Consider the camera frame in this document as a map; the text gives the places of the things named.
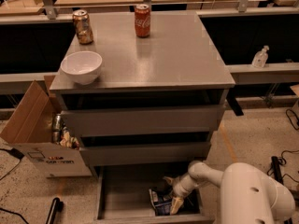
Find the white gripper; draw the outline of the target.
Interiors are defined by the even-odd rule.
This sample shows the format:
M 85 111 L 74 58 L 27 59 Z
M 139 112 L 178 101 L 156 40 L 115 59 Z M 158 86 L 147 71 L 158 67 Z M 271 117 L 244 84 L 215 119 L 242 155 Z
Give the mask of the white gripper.
M 181 175 L 176 177 L 165 176 L 166 183 L 173 187 L 174 195 L 172 198 L 170 214 L 175 215 L 179 208 L 184 204 L 184 199 L 188 197 L 192 191 L 197 187 L 197 181 L 189 175 Z

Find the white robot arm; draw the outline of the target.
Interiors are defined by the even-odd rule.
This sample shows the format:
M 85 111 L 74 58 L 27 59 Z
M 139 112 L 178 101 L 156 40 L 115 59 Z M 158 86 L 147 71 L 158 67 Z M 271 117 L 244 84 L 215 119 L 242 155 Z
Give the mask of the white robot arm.
M 172 187 L 172 215 L 204 181 L 221 190 L 221 224 L 276 224 L 295 212 L 295 200 L 284 185 L 244 162 L 219 171 L 192 161 L 187 173 L 165 180 Z

